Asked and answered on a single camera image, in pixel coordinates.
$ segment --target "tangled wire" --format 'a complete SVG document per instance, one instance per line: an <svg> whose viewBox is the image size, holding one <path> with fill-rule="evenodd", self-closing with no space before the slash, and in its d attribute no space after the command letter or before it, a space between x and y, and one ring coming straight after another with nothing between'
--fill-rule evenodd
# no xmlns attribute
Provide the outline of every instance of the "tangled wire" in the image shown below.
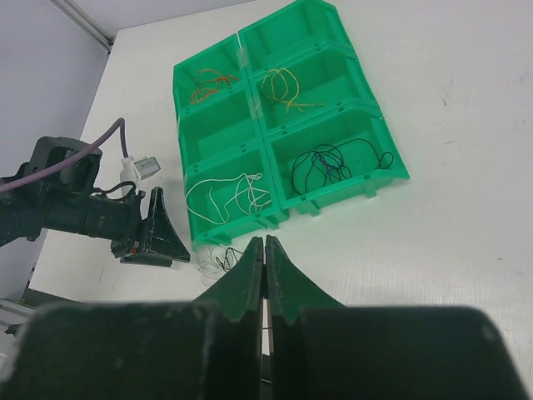
<svg viewBox="0 0 533 400"><path fill-rule="evenodd" d="M334 146L332 144L319 144L318 146L315 146L312 150L308 152L303 152L294 160L291 171L291 184L294 191L300 196L304 193L309 193L308 181L313 171L318 171L321 175L323 175L324 182L322 183L322 188L328 184L338 183L345 179L352 178L351 169L346 165L344 155L342 154L340 148L353 142L364 142L372 148L372 151L376 155L377 160L375 170L388 169L394 162L394 154L392 154L391 152L384 152L380 156L376 148L370 141L359 137L341 143L337 146ZM386 156L388 156L390 160L387 164L384 163ZM295 175L298 168L300 168L309 159L311 159L311 166L309 167L309 171L306 174L306 178L303 183L304 193L302 193L296 187Z"/></svg>
<svg viewBox="0 0 533 400"><path fill-rule="evenodd" d="M268 78L270 78L270 92L268 92L265 89L265 83L268 82ZM289 83L289 81L287 81L287 78L294 83L293 86L295 87L295 91L291 95L289 94L289 92L291 91L289 88L291 84ZM282 84L285 86L285 91L283 92L283 95L281 97L279 97L280 93L276 93L276 80L277 79L281 79ZM298 79L296 79L296 76L294 75L294 73L289 71L287 68L281 68L281 69L273 68L269 70L266 73L265 77L263 78L261 90L262 90L263 95L266 98L270 98L274 102L279 102L281 104L286 105L287 118L288 118L288 113L291 107L294 107L298 109L301 113L304 113L305 112L304 108L307 108L307 107L326 106L326 104L324 103L304 104L304 103L296 102L296 99L298 98L298 96L300 96L300 83L298 82Z"/></svg>
<svg viewBox="0 0 533 400"><path fill-rule="evenodd" d="M211 286L225 273L233 269L242 256L242 252L234 247L227 247L223 257L215 256L214 251L220 249L222 248L216 246L208 249L207 260L196 266L197 271L201 274L202 283L205 286Z"/></svg>
<svg viewBox="0 0 533 400"><path fill-rule="evenodd" d="M207 79L200 82L200 76L204 73L215 74L216 76L213 79ZM222 85L223 83L225 83L226 87L228 87L232 85L232 81L238 82L239 79L233 75L223 75L216 69L201 69L194 77L194 85L196 90L192 94L189 102L191 104L201 103L209 96L220 92L224 88Z"/></svg>

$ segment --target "yellow wire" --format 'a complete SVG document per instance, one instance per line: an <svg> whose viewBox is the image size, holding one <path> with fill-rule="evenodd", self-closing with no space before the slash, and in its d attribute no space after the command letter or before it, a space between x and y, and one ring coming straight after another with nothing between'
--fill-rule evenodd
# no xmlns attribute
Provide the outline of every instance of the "yellow wire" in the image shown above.
<svg viewBox="0 0 533 400"><path fill-rule="evenodd" d="M290 91L289 90L289 83L287 82L287 80L286 80L285 76L283 75L283 73L287 73L294 80L294 83L296 84L296 93L291 98L291 100L289 100L289 101L286 100L286 97L287 97L287 95L289 94L289 91ZM270 77L271 75L272 75L272 77L271 77L272 95L269 96L268 94L266 94L264 92L264 89L265 89L265 83L267 82L268 77ZM285 83L285 93L283 93L283 96L281 98L278 98L276 96L276 89L275 89L275 84L274 84L274 80L278 76L283 80L283 83ZM296 107L296 108L298 108L298 110L300 110L301 113L304 113L305 111L302 109L303 107L324 107L324 106L326 106L326 104L323 103L323 102L315 103L315 104L312 104L312 103L305 103L304 104L304 103L295 102L296 99L298 98L298 96L300 96L300 83L298 82L298 79L296 78L294 73L289 71L287 68L281 68L281 69L273 68L273 69L269 70L266 73L265 77L263 78L263 82L262 82L262 85L261 85L261 90L263 91L263 94L265 95L266 98L270 98L271 100L273 100L275 102L286 104L287 115L288 115L289 109L291 107Z"/></svg>

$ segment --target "white connector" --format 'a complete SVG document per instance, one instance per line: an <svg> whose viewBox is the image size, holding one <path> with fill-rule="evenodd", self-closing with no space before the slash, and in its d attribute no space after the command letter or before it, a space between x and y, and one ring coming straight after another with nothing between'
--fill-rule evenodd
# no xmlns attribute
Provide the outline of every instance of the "white connector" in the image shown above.
<svg viewBox="0 0 533 400"><path fill-rule="evenodd" d="M142 157L137 160L133 157L124 158L122 166L124 169L120 172L120 182L132 181L137 186L140 181L154 176L161 169L155 157ZM123 187L122 195L126 196L130 189Z"/></svg>

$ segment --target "gray wall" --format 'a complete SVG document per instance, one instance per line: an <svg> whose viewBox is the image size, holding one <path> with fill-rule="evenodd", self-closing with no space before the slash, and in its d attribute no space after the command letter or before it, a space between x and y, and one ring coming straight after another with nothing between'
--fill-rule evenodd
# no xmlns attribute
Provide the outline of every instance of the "gray wall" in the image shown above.
<svg viewBox="0 0 533 400"><path fill-rule="evenodd" d="M106 61L50 2L0 0L0 176L13 175L41 136L80 137ZM0 298L22 293L43 239L0 248Z"/></svg>

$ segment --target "black wire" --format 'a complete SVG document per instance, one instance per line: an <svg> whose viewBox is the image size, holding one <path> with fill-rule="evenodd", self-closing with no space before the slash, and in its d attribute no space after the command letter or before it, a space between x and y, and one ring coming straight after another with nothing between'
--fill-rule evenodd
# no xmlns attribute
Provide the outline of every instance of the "black wire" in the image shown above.
<svg viewBox="0 0 533 400"><path fill-rule="evenodd" d="M99 196L102 196L103 198L106 198L108 194L111 194L113 192L116 192L118 189L122 189L126 186L131 186L132 188L129 190L129 192L126 194L126 196L122 196L120 198L114 198L113 200L115 202L125 202L126 200L128 200L131 196L133 196L135 194L135 191L137 190L137 185L133 182L133 181L124 181L124 182L120 182L118 185L115 185L113 186L111 189L109 190L102 190L98 187L95 187L92 192L93 193L98 193Z"/></svg>
<svg viewBox="0 0 533 400"><path fill-rule="evenodd" d="M294 160L291 171L291 185L294 191L300 196L303 194L296 188L295 174L296 170L301 167L309 158L311 158L311 167L309 168L304 180L305 193L309 193L307 182L313 170L315 169L324 175L322 187L327 186L328 180L330 183L338 183L345 179L350 179L352 177L351 169L345 164L344 155L342 154L340 148L353 142L364 142L372 148L377 160L377 166L375 170L388 169L394 162L394 154L391 152L384 152L380 157L376 147L369 140L360 137L356 137L355 139L348 140L336 146L332 144L319 144L312 150L303 152ZM390 157L390 162L387 165L383 165L387 155Z"/></svg>
<svg viewBox="0 0 533 400"><path fill-rule="evenodd" d="M215 257L215 260L217 261L218 266L220 268L222 268L222 271L224 271L225 273L227 273L230 269L232 269L232 265L231 265L230 260L229 260L230 253L232 253L232 256L233 256L233 258L235 259L236 262L238 261L236 253L242 255L242 252L239 252L236 248L228 247L226 249L226 252L224 253L224 260L223 261L219 257Z"/></svg>

